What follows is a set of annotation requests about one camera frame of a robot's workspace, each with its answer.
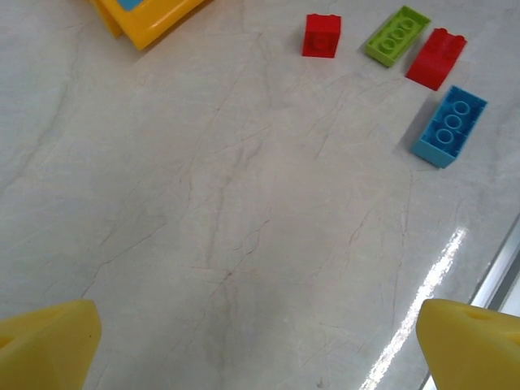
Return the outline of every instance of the yellow plastic base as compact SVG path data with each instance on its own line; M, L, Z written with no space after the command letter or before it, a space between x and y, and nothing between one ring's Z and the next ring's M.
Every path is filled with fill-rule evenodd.
M90 0L115 37L128 35L142 50L204 0L144 0L125 11L117 0Z

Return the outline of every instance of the green lego brick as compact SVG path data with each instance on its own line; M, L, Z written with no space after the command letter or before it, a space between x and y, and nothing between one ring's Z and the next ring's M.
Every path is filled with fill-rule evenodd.
M394 63L419 38L431 20L403 6L365 46L365 53L386 67Z

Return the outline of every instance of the plastic toy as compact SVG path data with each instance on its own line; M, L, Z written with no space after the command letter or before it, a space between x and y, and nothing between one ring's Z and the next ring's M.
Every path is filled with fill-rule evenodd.
M307 15L303 52L306 57L333 59L341 34L341 16Z
M394 63L419 38L430 19L403 6L365 45L365 53L386 67Z
M436 28L406 77L436 91L451 72L465 45L463 36L454 36L445 28Z
M412 147L412 152L439 168L457 159L488 103L456 86Z
M90 0L114 35L144 49L204 0Z

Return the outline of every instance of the blue lego brick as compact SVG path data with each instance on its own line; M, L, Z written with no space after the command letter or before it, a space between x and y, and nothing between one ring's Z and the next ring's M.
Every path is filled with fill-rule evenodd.
M141 4L144 0L117 0L121 8L125 11L131 11L139 4Z
M488 104L453 85L424 132L412 146L412 153L439 168L457 159Z

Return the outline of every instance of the yellow plastic tray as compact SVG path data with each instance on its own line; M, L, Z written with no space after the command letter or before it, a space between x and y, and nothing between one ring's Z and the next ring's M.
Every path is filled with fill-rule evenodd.
M144 0L125 11L117 0L90 0L114 37L125 33L137 49L163 35L204 0Z

